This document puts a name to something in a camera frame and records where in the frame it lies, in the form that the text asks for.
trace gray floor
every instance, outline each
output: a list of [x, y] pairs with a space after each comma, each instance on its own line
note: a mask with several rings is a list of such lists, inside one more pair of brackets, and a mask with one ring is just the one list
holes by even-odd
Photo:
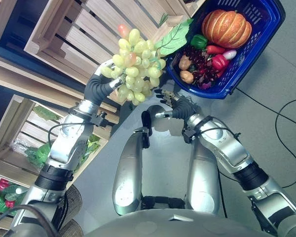
[[[238, 86], [276, 111], [296, 99], [296, 0], [281, 2], [286, 11], [284, 24]], [[170, 81], [166, 87], [173, 89], [173, 82]], [[280, 185], [291, 183], [296, 178], [296, 161], [276, 138], [274, 113], [237, 90], [224, 100], [192, 99], [202, 107], [203, 113], [218, 116], [232, 130], [240, 131], [243, 145]], [[132, 130], [141, 126], [141, 112], [154, 104], [157, 104], [157, 100], [153, 98], [138, 106], [96, 160], [76, 180], [83, 207], [75, 220], [85, 234], [117, 217], [111, 202], [111, 190], [119, 156]], [[282, 113], [296, 121], [296, 102]], [[185, 194], [190, 147], [179, 136], [181, 121], [170, 119], [164, 123], [166, 129], [158, 125], [154, 128], [152, 149], [143, 152], [143, 194], [182, 198]], [[278, 130], [283, 141], [296, 154], [296, 125], [279, 118]], [[168, 139], [159, 139], [161, 136], [167, 136]], [[166, 146], [173, 146], [172, 154], [164, 152], [163, 147]], [[222, 185], [229, 217], [258, 230], [250, 202], [238, 184], [222, 177]], [[296, 201], [296, 184], [286, 191]]]

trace grape bunch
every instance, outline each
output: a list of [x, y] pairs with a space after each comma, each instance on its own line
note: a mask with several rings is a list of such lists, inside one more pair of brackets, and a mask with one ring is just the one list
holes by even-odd
[[151, 90], [159, 86], [159, 77], [166, 61], [161, 59], [154, 48], [152, 40], [144, 40], [137, 29], [131, 31], [123, 24], [118, 30], [122, 38], [118, 41], [119, 54], [112, 57], [115, 64], [112, 70], [101, 67], [101, 74], [116, 79], [126, 75], [124, 84], [118, 89], [118, 100], [125, 99], [139, 105], [151, 96]]
[[193, 74], [193, 85], [200, 89], [208, 89], [215, 84], [219, 71], [212, 67], [213, 60], [209, 59], [209, 54], [194, 46], [187, 46], [183, 54], [192, 61], [189, 71]]

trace red bell pepper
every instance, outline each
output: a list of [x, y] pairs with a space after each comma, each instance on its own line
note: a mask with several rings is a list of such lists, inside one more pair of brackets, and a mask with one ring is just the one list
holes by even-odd
[[209, 45], [206, 47], [206, 51], [208, 54], [222, 54], [225, 52], [225, 49], [215, 45]]
[[215, 55], [213, 58], [213, 67], [217, 70], [217, 71], [221, 71], [224, 68], [226, 68], [229, 64], [229, 61], [221, 54], [217, 54]]
[[2, 191], [3, 189], [6, 189], [9, 186], [10, 186], [9, 181], [5, 179], [0, 179], [0, 191]]
[[6, 205], [7, 207], [12, 208], [12, 207], [14, 207], [14, 205], [15, 205], [15, 201], [8, 201], [8, 200], [6, 200], [6, 201], [5, 201], [5, 205]]

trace basket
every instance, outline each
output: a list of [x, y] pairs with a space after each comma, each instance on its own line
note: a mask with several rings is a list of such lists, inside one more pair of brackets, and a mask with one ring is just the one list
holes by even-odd
[[285, 11], [278, 0], [207, 0], [193, 17], [194, 21], [186, 36], [188, 43], [193, 35], [201, 33], [201, 25], [205, 16], [216, 9], [237, 10], [252, 25], [250, 38], [237, 49], [236, 57], [230, 61], [218, 83], [207, 90], [200, 90], [196, 86], [183, 82], [179, 76], [178, 66], [182, 50], [169, 57], [167, 71], [182, 89], [194, 95], [224, 99], [227, 94], [232, 94], [275, 35], [285, 19]]

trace orange pumpkin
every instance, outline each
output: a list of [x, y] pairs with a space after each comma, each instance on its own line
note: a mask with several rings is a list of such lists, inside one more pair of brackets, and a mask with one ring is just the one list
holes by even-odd
[[240, 13], [218, 9], [205, 17], [202, 32], [221, 47], [239, 48], [249, 39], [252, 27]]

